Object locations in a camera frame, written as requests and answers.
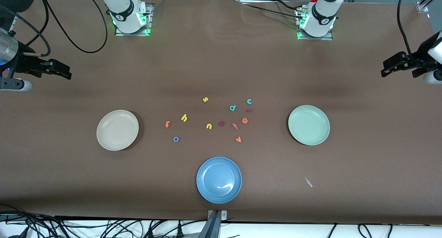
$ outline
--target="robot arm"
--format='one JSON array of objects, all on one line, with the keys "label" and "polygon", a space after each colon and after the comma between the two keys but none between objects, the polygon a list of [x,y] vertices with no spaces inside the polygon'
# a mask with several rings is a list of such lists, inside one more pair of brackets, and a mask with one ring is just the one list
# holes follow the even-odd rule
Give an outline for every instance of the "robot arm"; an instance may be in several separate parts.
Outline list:
[{"label": "robot arm", "polygon": [[344,0],[317,0],[305,6],[307,14],[300,28],[312,37],[325,36],[336,20],[336,13]]},{"label": "robot arm", "polygon": [[[32,4],[33,0],[0,0],[0,4],[14,12],[23,12]],[[0,28],[0,90],[29,91],[32,89],[30,81],[14,78],[14,73],[25,73],[41,78],[42,74],[54,74],[71,79],[69,66],[55,60],[43,60],[31,56],[35,51],[29,46],[14,38],[15,32],[7,32]]]},{"label": "robot arm", "polygon": [[146,3],[139,0],[104,0],[115,26],[123,33],[134,33],[147,24]]},{"label": "robot arm", "polygon": [[442,30],[424,41],[412,59],[406,52],[398,52],[384,61],[382,77],[399,70],[415,68],[413,77],[423,76],[428,84],[442,84]]}]

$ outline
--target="brown tablecloth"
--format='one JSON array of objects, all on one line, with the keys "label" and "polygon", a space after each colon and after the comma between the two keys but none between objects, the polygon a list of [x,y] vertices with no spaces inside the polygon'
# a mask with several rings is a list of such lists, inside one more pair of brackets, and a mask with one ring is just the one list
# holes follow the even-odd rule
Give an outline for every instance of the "brown tablecloth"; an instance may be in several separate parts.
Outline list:
[{"label": "brown tablecloth", "polygon": [[[101,45],[90,0],[49,2],[79,46]],[[22,15],[39,27],[45,13],[35,0]],[[34,90],[0,93],[0,201],[67,216],[201,219],[227,209],[236,221],[440,224],[442,87],[411,71],[381,78],[382,62],[405,49],[395,5],[343,4],[339,16],[333,41],[297,40],[289,17],[233,0],[165,0],[150,37],[116,37],[107,18],[109,40],[96,54],[76,50],[52,18],[49,58],[73,77],[16,75]],[[414,5],[402,7],[402,22],[412,50],[432,35]],[[34,35],[20,22],[15,31],[22,42]],[[32,47],[45,50],[40,39]],[[321,145],[288,131],[289,113],[303,104],[330,120]],[[116,109],[132,111],[141,129],[131,147],[111,152],[95,133]],[[195,184],[214,156],[235,161],[243,176],[225,205],[205,201]]]}]

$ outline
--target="plate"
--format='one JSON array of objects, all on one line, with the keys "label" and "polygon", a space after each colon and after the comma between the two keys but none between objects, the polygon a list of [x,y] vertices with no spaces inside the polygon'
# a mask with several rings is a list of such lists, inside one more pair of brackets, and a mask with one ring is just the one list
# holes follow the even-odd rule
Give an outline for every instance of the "plate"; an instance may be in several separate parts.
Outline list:
[{"label": "plate", "polygon": [[138,120],[134,114],[126,110],[115,110],[98,123],[97,140],[107,150],[123,150],[134,142],[138,129]]},{"label": "plate", "polygon": [[330,122],[321,109],[310,105],[299,106],[289,116],[292,136],[305,145],[319,145],[330,134]]},{"label": "plate", "polygon": [[199,193],[210,203],[232,201],[240,192],[241,172],[235,162],[225,157],[214,157],[204,162],[196,175]]}]

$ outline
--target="black cable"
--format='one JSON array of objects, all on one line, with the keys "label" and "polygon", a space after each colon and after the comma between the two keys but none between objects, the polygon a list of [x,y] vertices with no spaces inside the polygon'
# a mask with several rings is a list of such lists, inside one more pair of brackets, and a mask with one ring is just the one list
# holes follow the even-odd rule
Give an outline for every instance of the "black cable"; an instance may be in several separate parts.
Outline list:
[{"label": "black cable", "polygon": [[5,222],[7,225],[8,225],[8,222],[12,222],[12,221],[15,221],[15,220],[18,220],[18,219],[22,219],[23,217],[16,217],[16,218],[14,218],[14,219],[9,219],[8,218],[9,216],[6,216],[6,219],[4,219],[4,220],[0,220],[0,222]]},{"label": "black cable", "polygon": [[140,221],[140,220],[137,220],[137,221],[132,222],[132,223],[126,225],[126,226],[120,225],[123,229],[121,229],[118,233],[116,233],[115,235],[113,235],[112,238],[116,238],[117,235],[123,233],[124,230],[125,230],[125,232],[129,232],[129,233],[131,233],[132,237],[137,237],[137,236],[134,234],[134,232],[132,232],[132,231],[130,231],[130,230],[127,229],[129,226],[134,225],[134,224],[136,224],[137,222],[141,222],[141,221]]},{"label": "black cable", "polygon": [[18,13],[14,13],[13,11],[9,10],[9,8],[5,7],[2,4],[0,4],[0,7],[3,8],[4,10],[6,10],[7,12],[15,15],[17,18],[19,18],[21,21],[23,21],[25,24],[27,24],[27,26],[30,27],[43,40],[48,51],[45,54],[40,54],[41,57],[46,57],[47,55],[51,54],[51,47],[49,46],[49,43],[47,42],[45,37],[43,37],[41,32],[39,32],[31,23],[29,23],[26,19],[24,19]]},{"label": "black cable", "polygon": [[19,238],[26,238],[29,227],[26,227],[25,230],[19,235]]},{"label": "black cable", "polygon": [[104,224],[104,225],[98,225],[98,226],[77,226],[77,225],[66,225],[65,222],[62,222],[63,226],[68,227],[68,228],[83,228],[83,229],[94,229],[94,228],[101,228],[101,227],[106,227],[109,226],[109,224]]},{"label": "black cable", "polygon": [[[21,211],[21,210],[19,210],[18,208],[15,208],[15,207],[10,206],[10,205],[6,205],[6,204],[2,204],[2,203],[0,203],[0,205],[1,205],[1,206],[8,207],[8,208],[11,208],[11,209],[14,210],[14,211],[0,211],[0,214],[2,214],[2,215],[4,215],[4,214],[13,214],[13,215],[18,215],[18,216],[23,216],[24,218],[29,219],[29,220],[31,220],[31,221],[34,222],[34,223],[33,223],[34,227],[32,227],[30,224],[28,224],[28,227],[29,227],[30,229],[32,229],[32,230],[35,230],[35,231],[37,232],[37,234],[39,234],[39,231],[38,231],[38,229],[37,229],[37,227],[36,227],[36,224],[38,224],[38,225],[40,225],[40,226],[46,228],[46,229],[48,230],[48,232],[49,232],[49,235],[52,235],[52,236],[54,236],[55,238],[58,238],[57,233],[54,232],[54,230],[52,230],[51,228],[49,228],[49,226],[47,226],[46,223],[45,223],[44,221],[38,219],[38,216],[37,216],[37,215],[32,214],[32,213],[28,213],[28,212],[25,212],[25,211]],[[41,218],[41,217],[45,217],[45,218],[47,218],[47,217],[49,217],[49,216],[46,216],[46,215],[39,215],[39,217],[40,217],[40,218]]]},{"label": "black cable", "polygon": [[153,222],[153,220],[152,220],[152,221],[150,221],[150,224],[149,224],[149,229],[152,229],[152,222]]},{"label": "black cable", "polygon": [[387,238],[390,238],[391,231],[393,231],[393,224],[389,224],[389,225],[390,225],[390,230],[388,231]]},{"label": "black cable", "polygon": [[409,53],[409,56],[412,59],[412,61],[420,67],[425,67],[415,60],[415,58],[410,50],[410,45],[407,40],[407,36],[405,35],[404,29],[402,28],[402,24],[401,24],[401,4],[402,4],[402,0],[399,0],[399,2],[397,3],[396,18],[397,18],[397,25],[399,26],[399,30],[401,31],[402,37],[404,38],[405,47],[407,48],[407,52]]},{"label": "black cable", "polygon": [[277,1],[277,2],[281,3],[282,5],[284,5],[286,8],[291,9],[291,10],[296,10],[296,8],[298,8],[298,7],[295,7],[295,8],[291,7],[291,6],[287,5],[285,2],[283,2],[282,0],[273,0],[273,1]]},{"label": "black cable", "polygon": [[154,225],[152,226],[152,230],[154,230],[155,228],[157,228],[160,224],[162,224],[162,223],[164,223],[164,222],[166,222],[166,220],[160,220],[159,222],[157,222],[156,224],[154,224]]},{"label": "black cable", "polygon": [[71,231],[70,229],[68,229],[68,227],[65,227],[65,228],[66,228],[66,230],[67,230],[69,233],[73,234],[75,237],[77,237],[77,238],[83,238],[83,237],[78,236],[76,233],[74,233],[74,232]]},{"label": "black cable", "polygon": [[[41,1],[43,2],[43,6],[45,7],[45,13],[46,13],[45,22],[43,23],[43,26],[40,29],[40,33],[43,33],[43,31],[46,29],[46,26],[48,25],[48,22],[49,22],[49,11],[48,11],[48,6],[45,3],[45,0],[41,0]],[[32,42],[34,42],[37,38],[38,38],[38,35],[35,35],[28,43],[26,43],[26,46],[29,46],[30,44],[32,44]]]},{"label": "black cable", "polygon": [[281,12],[273,11],[273,10],[266,9],[266,8],[260,8],[260,7],[256,7],[256,6],[248,5],[248,4],[246,4],[246,5],[251,7],[251,8],[258,8],[258,9],[261,9],[261,10],[264,10],[264,11],[268,11],[268,12],[272,12],[272,13],[278,13],[278,14],[283,15],[283,16],[290,16],[290,17],[294,17],[294,18],[297,18],[297,19],[302,19],[301,16],[294,16],[294,15],[290,15],[288,13],[281,13]]},{"label": "black cable", "polygon": [[272,1],[277,1],[277,2],[281,3],[282,5],[284,5],[286,8],[291,9],[291,10],[296,10],[297,8],[302,7],[302,5],[299,5],[297,7],[291,7],[291,6],[287,5],[285,2],[283,2],[282,0],[272,0]]},{"label": "black cable", "polygon": [[30,225],[28,225],[28,228],[30,228],[30,229],[32,229],[33,231],[35,231],[36,233],[37,233],[37,237],[38,238],[40,238],[40,237],[45,237],[38,229],[37,229],[37,226],[36,226],[36,224],[34,223],[33,224],[34,225],[34,227],[31,227]]},{"label": "black cable", "polygon": [[367,231],[368,235],[370,236],[370,238],[373,238],[373,237],[371,237],[370,230],[368,230],[367,226],[365,226],[365,224],[360,224],[360,225],[358,225],[358,231],[359,231],[359,233],[361,234],[361,236],[362,236],[363,238],[367,238],[367,237],[366,237],[365,235],[362,234],[361,227],[364,227],[365,230]]},{"label": "black cable", "polygon": [[141,236],[140,236],[140,238],[141,238],[144,233],[144,227],[143,227],[143,223],[141,221],[140,221],[140,226],[141,226]]},{"label": "black cable", "polygon": [[121,221],[120,223],[118,223],[119,221],[114,222],[114,227],[112,227],[111,229],[108,230],[108,228],[106,228],[106,230],[104,230],[104,232],[101,234],[100,238],[105,238],[106,235],[108,235],[113,229],[115,229],[116,227],[118,227],[119,224],[122,224],[123,222],[126,222],[126,220]]},{"label": "black cable", "polygon": [[[39,216],[49,219],[49,224],[52,226],[53,235],[55,238],[58,238],[57,228],[59,228],[61,230],[61,232],[65,235],[65,238],[70,238],[69,234],[66,232],[65,228],[62,226],[62,223],[59,219],[54,218],[52,216],[48,216],[48,215],[42,215],[42,214],[39,214]],[[54,225],[52,224],[52,221],[57,224],[57,227],[54,227]],[[42,221],[42,223],[44,224],[44,227],[46,227],[48,229],[48,231],[51,231],[51,229],[44,223],[44,221]]]},{"label": "black cable", "polygon": [[68,40],[71,42],[71,44],[73,44],[73,46],[75,46],[77,49],[79,49],[80,51],[84,52],[84,53],[88,53],[88,54],[92,54],[92,53],[96,53],[101,51],[101,49],[103,49],[103,47],[106,45],[107,43],[107,25],[106,25],[106,20],[104,19],[103,13],[101,13],[100,7],[98,6],[97,2],[95,2],[95,0],[92,0],[92,2],[95,4],[95,6],[98,9],[98,12],[100,12],[101,15],[101,19],[103,19],[103,24],[104,24],[104,29],[106,32],[106,37],[104,38],[104,42],[101,45],[100,48],[96,49],[95,51],[86,51],[82,48],[80,48],[76,43],[74,43],[74,41],[71,39],[71,37],[68,35],[68,33],[66,33],[65,29],[63,28],[63,26],[61,25],[60,21],[58,20],[57,16],[55,15],[54,11],[51,8],[51,5],[49,5],[49,2],[46,0],[46,3],[48,5],[49,11],[51,11],[52,16],[54,17],[55,21],[57,22],[58,26],[60,27],[60,29],[63,31],[63,33],[65,34],[65,36],[68,38]]},{"label": "black cable", "polygon": [[178,221],[178,231],[176,232],[176,238],[184,237],[183,229],[181,227],[182,227],[181,221]]},{"label": "black cable", "polygon": [[[206,222],[206,221],[207,221],[207,220],[198,220],[198,221],[187,222],[187,223],[185,223],[185,224],[182,224],[181,227],[182,227],[182,226],[185,226],[185,225],[188,225],[188,224],[195,223],[195,222]],[[176,229],[178,229],[178,227],[176,227],[176,228],[170,230],[169,232],[165,233],[164,235],[160,235],[160,236],[157,236],[157,237],[155,237],[155,238],[164,238],[164,237],[167,237],[168,234],[172,233],[172,232],[173,232],[174,230],[176,230]]]},{"label": "black cable", "polygon": [[331,228],[330,233],[328,233],[327,238],[330,238],[332,236],[333,231],[335,230],[336,226],[338,226],[337,223],[335,223],[335,225],[333,225],[333,228]]}]

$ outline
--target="light green plate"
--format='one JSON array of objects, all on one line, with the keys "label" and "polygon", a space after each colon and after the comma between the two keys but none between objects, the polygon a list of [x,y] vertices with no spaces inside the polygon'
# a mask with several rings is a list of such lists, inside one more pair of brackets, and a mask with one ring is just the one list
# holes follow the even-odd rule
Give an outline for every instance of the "light green plate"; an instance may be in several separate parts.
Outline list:
[{"label": "light green plate", "polygon": [[319,145],[330,134],[330,122],[321,109],[310,105],[299,106],[289,116],[292,136],[305,145]]}]

